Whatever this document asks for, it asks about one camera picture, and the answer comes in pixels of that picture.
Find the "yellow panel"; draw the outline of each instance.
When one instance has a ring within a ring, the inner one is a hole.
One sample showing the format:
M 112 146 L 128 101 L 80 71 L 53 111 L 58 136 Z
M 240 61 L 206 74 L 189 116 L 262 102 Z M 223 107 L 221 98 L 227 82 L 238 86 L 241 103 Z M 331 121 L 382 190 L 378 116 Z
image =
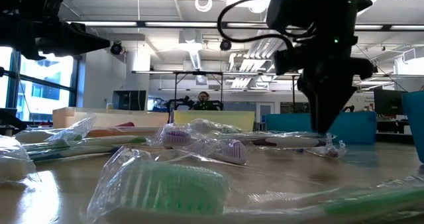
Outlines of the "yellow panel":
M 190 123 L 194 119 L 234 125 L 244 131 L 252 131 L 254 111 L 174 111 L 174 122 L 179 124 Z

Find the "window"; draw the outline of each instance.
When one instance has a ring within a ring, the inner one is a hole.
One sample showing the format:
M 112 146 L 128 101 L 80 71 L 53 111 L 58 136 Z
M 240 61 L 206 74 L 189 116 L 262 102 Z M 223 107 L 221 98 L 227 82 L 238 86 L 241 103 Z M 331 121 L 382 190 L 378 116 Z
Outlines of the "window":
M 10 70 L 12 48 L 0 47 L 0 67 Z M 0 78 L 0 108 L 6 107 L 7 89 L 9 88 L 9 78 Z
M 71 56 L 57 58 L 53 54 L 40 53 L 40 56 L 46 59 L 33 61 L 21 56 L 21 74 L 70 87 L 74 59 Z
M 17 99 L 17 117 L 22 121 L 51 121 L 53 110 L 69 106 L 69 91 L 30 81 L 22 81 L 22 87 Z
M 7 88 L 9 87 L 9 78 L 3 76 L 0 78 L 0 108 L 6 108 Z
M 9 71 L 11 67 L 12 48 L 0 47 L 0 66 Z

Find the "security camera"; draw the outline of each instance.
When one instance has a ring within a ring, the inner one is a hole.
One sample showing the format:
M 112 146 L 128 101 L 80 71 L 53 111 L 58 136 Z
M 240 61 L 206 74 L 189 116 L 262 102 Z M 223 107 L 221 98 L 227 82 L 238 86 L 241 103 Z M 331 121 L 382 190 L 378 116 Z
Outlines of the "security camera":
M 121 41 L 114 41 L 111 47 L 111 53 L 113 55 L 121 55 L 125 53 L 125 49 L 122 47 Z
M 228 51 L 231 49 L 231 42 L 227 39 L 223 39 L 219 48 L 221 49 L 221 51 Z

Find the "teal container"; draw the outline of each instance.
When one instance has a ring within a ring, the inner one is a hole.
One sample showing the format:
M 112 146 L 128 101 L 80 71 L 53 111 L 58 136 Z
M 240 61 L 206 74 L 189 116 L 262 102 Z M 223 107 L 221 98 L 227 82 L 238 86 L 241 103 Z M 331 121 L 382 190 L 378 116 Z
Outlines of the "teal container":
M 424 163 L 424 91 L 405 93 L 402 96 L 403 112 L 408 117 L 418 158 Z
M 267 115 L 265 120 L 267 131 L 312 132 L 309 113 Z M 370 111 L 340 113 L 329 130 L 347 144 L 374 144 L 376 131 L 377 115 Z

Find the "green toothbrush bristles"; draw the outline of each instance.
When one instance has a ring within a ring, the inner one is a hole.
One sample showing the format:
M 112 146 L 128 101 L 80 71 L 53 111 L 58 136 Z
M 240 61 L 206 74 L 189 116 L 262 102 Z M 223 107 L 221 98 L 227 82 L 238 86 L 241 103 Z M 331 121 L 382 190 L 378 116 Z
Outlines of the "green toothbrush bristles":
M 212 170 L 134 161 L 121 171 L 123 207 L 194 215 L 223 213 L 229 184 Z
M 324 210 L 333 217 L 354 217 L 385 213 L 419 200 L 424 200 L 424 188 L 410 187 L 338 200 L 325 204 Z

